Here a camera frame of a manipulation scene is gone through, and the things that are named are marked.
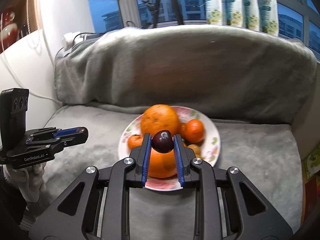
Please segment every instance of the gray fabric surface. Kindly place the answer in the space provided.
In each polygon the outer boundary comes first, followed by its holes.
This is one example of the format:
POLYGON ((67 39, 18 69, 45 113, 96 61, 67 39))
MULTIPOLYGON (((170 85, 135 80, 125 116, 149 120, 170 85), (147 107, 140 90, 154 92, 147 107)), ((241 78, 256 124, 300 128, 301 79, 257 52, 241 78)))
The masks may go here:
MULTIPOLYGON (((40 196, 39 205, 44 208, 51 203, 87 166, 100 169, 113 165, 118 160, 119 138, 136 116, 87 106, 65 106, 58 110, 47 127, 85 126, 89 138, 83 145, 66 148, 47 163, 44 174, 47 193, 40 196)), ((300 226, 302 175, 290 126, 217 122, 215 125, 221 137, 217 167, 239 167, 296 231, 300 226)), ((131 239, 191 240, 194 204, 193 190, 132 189, 131 239)))
POLYGON ((290 124, 315 72, 316 58, 299 40, 230 26, 124 28, 60 59, 55 87, 67 104, 95 100, 138 114, 165 103, 210 118, 290 124))

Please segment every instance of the plate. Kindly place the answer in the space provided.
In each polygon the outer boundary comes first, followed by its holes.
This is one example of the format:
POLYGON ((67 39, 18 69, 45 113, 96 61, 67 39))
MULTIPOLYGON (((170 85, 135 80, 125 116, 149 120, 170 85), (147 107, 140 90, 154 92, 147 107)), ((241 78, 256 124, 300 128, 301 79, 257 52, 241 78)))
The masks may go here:
MULTIPOLYGON (((181 122, 188 122, 191 119, 199 119, 205 128, 205 139, 201 148, 201 157, 212 166, 215 165, 220 153, 221 141, 218 129, 214 123, 201 112, 184 107, 184 106, 171 106, 177 113, 181 122)), ((127 146, 128 138, 133 134, 142 134, 140 129, 140 122, 142 115, 134 119, 124 130, 118 145, 118 157, 120 160, 129 157, 130 150, 127 146)), ((177 176, 165 179, 156 179, 148 177, 146 188, 156 191, 173 191, 182 189, 178 182, 177 176)))

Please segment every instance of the orange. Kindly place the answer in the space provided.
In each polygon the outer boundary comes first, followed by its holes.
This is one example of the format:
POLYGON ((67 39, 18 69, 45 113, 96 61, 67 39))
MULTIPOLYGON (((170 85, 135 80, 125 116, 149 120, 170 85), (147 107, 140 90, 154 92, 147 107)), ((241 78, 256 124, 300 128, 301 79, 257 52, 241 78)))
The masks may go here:
POLYGON ((177 174, 173 150, 169 153, 159 153, 151 149, 148 176, 167 178, 177 174))
POLYGON ((142 134, 150 133, 154 136, 161 130, 169 130, 172 135, 179 133, 180 130, 179 117, 168 105, 149 107, 141 119, 142 134))
POLYGON ((143 136, 134 134, 131 135, 128 139, 128 148, 132 150, 132 148, 142 145, 143 136))
POLYGON ((203 123, 197 119, 192 119, 186 124, 185 138, 190 143, 198 143, 204 139, 203 123))
POLYGON ((180 126, 180 135, 182 138, 185 137, 185 133, 186 133, 186 123, 182 122, 180 126))

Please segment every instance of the dark cherry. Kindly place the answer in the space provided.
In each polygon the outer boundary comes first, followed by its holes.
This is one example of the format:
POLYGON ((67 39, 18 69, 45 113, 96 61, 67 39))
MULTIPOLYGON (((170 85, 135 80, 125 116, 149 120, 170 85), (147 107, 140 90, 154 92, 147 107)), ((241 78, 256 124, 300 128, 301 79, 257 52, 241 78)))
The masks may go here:
POLYGON ((168 130, 157 132, 152 138, 151 145, 157 152, 171 152, 173 150, 173 140, 171 133, 168 130))

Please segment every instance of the white and green packaging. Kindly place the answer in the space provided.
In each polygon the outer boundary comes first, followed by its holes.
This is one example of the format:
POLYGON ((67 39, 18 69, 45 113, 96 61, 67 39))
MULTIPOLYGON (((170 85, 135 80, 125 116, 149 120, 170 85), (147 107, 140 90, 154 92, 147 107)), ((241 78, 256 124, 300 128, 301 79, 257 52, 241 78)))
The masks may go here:
POLYGON ((277 0, 258 0, 260 10, 260 31, 279 35, 277 0))
POLYGON ((227 25, 243 26, 242 0, 227 0, 227 25))
POLYGON ((208 24, 223 24, 222 0, 205 0, 206 18, 208 24))
POLYGON ((260 31, 258 0, 243 0, 244 27, 250 30, 260 31))

